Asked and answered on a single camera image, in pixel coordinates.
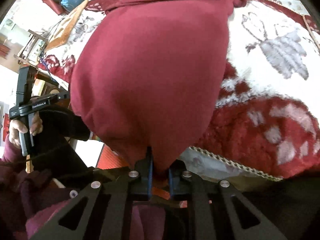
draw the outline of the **purple sleeve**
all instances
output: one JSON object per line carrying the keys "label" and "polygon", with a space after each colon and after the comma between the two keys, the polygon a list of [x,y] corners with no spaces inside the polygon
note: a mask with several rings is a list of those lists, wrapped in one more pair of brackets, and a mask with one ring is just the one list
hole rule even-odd
{"label": "purple sleeve", "polygon": [[5,139],[4,144],[4,154],[2,159],[0,160],[0,165],[2,163],[15,163],[23,161],[25,157],[22,156],[21,150],[17,149],[10,141],[9,135]]}

